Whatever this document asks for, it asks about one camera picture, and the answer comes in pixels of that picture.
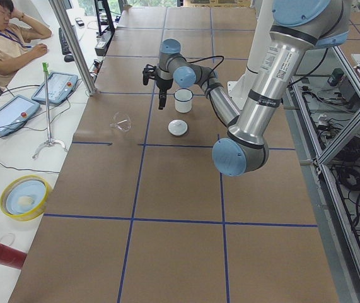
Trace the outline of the white cup lid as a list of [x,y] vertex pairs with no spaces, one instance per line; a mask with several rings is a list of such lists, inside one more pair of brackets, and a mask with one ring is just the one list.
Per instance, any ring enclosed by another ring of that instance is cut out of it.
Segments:
[[188,131],[188,124],[181,119],[172,120],[168,123],[168,131],[173,136],[183,136]]

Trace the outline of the white enamel cup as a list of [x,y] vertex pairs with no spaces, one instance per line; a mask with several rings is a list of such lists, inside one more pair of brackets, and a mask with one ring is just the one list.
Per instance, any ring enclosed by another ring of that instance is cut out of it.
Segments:
[[194,94],[188,88],[178,89],[174,93],[175,110],[182,114],[190,112],[192,109],[193,97],[194,97]]

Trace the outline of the black computer mouse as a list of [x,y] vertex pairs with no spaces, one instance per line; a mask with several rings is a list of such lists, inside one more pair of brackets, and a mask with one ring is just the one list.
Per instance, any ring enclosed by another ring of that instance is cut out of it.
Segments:
[[74,61],[74,58],[73,58],[72,54],[66,54],[64,56],[64,62],[73,62],[73,61]]

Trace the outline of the teach pendant far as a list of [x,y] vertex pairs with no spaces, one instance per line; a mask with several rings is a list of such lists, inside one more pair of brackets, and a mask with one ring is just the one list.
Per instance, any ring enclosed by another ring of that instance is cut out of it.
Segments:
[[[47,78],[49,104],[59,105],[75,90],[78,75],[53,71]],[[45,82],[31,97],[32,100],[45,104]]]

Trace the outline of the teach pendant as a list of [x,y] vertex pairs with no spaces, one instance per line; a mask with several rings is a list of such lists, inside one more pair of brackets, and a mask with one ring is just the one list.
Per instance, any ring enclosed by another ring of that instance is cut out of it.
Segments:
[[0,136],[7,136],[17,130],[40,108],[34,100],[17,95],[0,107]]
[[[59,105],[75,90],[78,75],[53,71],[47,78],[49,104]],[[45,82],[31,97],[32,100],[45,104]]]

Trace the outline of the black keyboard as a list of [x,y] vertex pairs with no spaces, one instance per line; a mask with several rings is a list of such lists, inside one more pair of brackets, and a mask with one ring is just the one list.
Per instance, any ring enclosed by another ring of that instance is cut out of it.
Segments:
[[70,54],[71,51],[70,51],[69,45],[67,43],[67,40],[66,40],[66,38],[64,36],[64,32],[63,32],[62,28],[59,28],[58,34],[59,34],[59,42],[60,42],[60,45],[61,45],[62,54],[63,55]]

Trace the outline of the teach pendant near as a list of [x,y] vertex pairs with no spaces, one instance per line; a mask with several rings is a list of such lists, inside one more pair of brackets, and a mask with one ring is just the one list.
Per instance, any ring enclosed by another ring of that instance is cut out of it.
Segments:
[[17,95],[0,107],[0,136],[7,136],[17,130],[40,108],[34,100]]

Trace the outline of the seated person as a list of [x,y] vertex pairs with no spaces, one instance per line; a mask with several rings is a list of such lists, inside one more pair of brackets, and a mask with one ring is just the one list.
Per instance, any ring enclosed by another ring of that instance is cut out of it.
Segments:
[[7,88],[21,68],[48,51],[43,43],[34,47],[29,43],[51,35],[49,27],[18,10],[12,1],[0,1],[0,90]]

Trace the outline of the yellow rimmed bowl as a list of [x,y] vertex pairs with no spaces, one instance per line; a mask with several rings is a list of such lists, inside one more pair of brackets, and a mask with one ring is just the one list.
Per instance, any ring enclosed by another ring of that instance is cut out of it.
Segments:
[[0,209],[19,222],[33,220],[42,215],[52,186],[36,175],[26,175],[14,180],[2,192]]

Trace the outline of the red cylinder tube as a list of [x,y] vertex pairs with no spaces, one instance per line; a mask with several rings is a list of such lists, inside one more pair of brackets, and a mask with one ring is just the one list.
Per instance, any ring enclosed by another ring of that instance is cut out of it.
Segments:
[[27,253],[0,243],[0,264],[11,268],[22,269]]

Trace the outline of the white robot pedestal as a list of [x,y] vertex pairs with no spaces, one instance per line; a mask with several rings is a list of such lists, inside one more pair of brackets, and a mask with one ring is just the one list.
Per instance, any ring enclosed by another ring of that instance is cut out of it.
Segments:
[[247,61],[245,73],[238,81],[228,82],[228,93],[233,101],[244,102],[258,75],[261,64],[264,61],[267,49],[270,45],[270,28],[274,22],[272,16],[273,1],[261,1],[257,17],[257,26],[253,36],[253,42]]

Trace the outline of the green handled reacher grabber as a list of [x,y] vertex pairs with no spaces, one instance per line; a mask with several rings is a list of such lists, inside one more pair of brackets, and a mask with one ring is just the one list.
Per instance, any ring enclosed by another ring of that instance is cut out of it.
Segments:
[[45,112],[46,112],[46,121],[47,121],[47,139],[45,142],[41,143],[37,149],[35,150],[35,153],[33,154],[32,158],[36,160],[38,156],[40,155],[40,152],[45,147],[53,147],[55,145],[60,145],[62,149],[65,152],[68,152],[68,149],[66,148],[65,142],[61,140],[54,139],[52,137],[52,130],[51,130],[51,121],[50,121],[50,102],[49,102],[49,86],[48,86],[48,77],[49,77],[49,70],[48,70],[49,64],[47,62],[42,63],[42,69],[44,72],[44,90],[45,90]]

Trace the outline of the aluminium frame post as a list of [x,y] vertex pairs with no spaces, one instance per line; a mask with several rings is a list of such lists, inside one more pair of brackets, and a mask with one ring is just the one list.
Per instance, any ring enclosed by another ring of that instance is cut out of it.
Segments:
[[64,32],[64,36],[67,40],[68,46],[73,54],[76,67],[78,68],[81,79],[85,84],[86,91],[88,92],[89,96],[93,96],[96,93],[95,84],[88,70],[88,66],[86,64],[83,52],[80,48],[78,39],[76,38],[76,34],[74,33],[74,30],[71,26],[71,22],[66,12],[66,9],[60,1],[49,0],[49,3],[52,10],[54,11],[59,26]]

